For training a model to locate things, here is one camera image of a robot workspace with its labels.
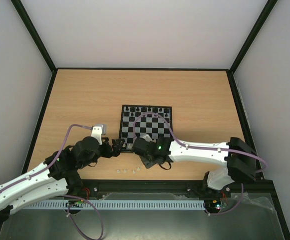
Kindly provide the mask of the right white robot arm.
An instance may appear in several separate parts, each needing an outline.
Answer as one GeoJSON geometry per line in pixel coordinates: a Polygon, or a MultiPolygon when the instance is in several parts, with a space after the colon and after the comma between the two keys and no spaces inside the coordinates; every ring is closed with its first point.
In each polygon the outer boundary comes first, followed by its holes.
{"type": "Polygon", "coordinates": [[[209,196],[231,183],[249,184],[256,180],[255,155],[237,137],[220,143],[188,142],[171,137],[161,137],[154,142],[140,137],[135,139],[131,152],[140,157],[147,169],[165,162],[218,165],[218,169],[208,171],[204,177],[203,191],[209,196]]]}

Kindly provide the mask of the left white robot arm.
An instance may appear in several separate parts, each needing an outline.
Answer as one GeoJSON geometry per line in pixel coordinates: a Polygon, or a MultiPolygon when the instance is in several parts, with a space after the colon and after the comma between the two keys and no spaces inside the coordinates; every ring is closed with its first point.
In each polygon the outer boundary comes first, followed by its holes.
{"type": "Polygon", "coordinates": [[[33,203],[66,194],[77,195],[83,188],[78,170],[96,164],[100,157],[120,155],[124,139],[87,136],[75,145],[54,152],[37,167],[0,185],[0,224],[10,215],[33,203]]]}

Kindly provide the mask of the white knight piece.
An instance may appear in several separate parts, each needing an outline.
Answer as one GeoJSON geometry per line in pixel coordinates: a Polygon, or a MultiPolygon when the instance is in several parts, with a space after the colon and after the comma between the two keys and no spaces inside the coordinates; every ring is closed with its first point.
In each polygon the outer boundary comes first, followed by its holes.
{"type": "Polygon", "coordinates": [[[129,143],[128,146],[127,146],[127,148],[131,150],[132,149],[132,146],[133,146],[133,144],[129,143]]]}

